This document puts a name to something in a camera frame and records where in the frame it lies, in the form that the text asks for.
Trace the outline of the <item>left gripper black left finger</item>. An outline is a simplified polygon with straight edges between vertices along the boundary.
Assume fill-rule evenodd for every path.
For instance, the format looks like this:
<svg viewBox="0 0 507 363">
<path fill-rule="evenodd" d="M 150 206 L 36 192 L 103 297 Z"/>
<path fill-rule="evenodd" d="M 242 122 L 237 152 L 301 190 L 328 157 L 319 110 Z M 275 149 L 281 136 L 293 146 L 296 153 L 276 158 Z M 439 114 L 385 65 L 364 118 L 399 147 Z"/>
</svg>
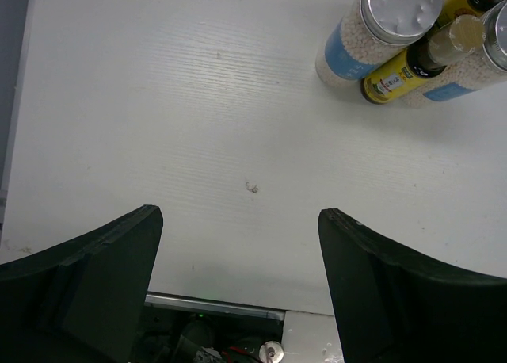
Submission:
<svg viewBox="0 0 507 363">
<path fill-rule="evenodd" d="M 163 217 L 144 205 L 1 266 L 3 362 L 126 362 Z"/>
</svg>

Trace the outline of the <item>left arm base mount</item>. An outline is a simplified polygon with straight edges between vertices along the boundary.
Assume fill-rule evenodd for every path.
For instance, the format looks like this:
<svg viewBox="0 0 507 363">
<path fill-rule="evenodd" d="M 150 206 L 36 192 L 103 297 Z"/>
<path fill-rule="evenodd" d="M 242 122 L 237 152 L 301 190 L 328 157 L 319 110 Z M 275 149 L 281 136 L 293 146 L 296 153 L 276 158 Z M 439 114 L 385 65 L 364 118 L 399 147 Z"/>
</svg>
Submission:
<svg viewBox="0 0 507 363">
<path fill-rule="evenodd" d="M 280 362 L 285 312 L 147 294 L 130 362 Z"/>
</svg>

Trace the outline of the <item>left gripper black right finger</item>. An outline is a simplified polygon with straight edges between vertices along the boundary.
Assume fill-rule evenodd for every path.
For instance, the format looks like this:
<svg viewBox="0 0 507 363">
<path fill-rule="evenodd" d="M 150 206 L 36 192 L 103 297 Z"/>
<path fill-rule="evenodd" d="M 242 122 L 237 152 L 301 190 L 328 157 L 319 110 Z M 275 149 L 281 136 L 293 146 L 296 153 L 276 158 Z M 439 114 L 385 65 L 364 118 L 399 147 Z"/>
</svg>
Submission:
<svg viewBox="0 0 507 363">
<path fill-rule="evenodd" d="M 503 362 L 506 281 L 431 258 L 336 208 L 318 218 L 347 362 Z"/>
</svg>

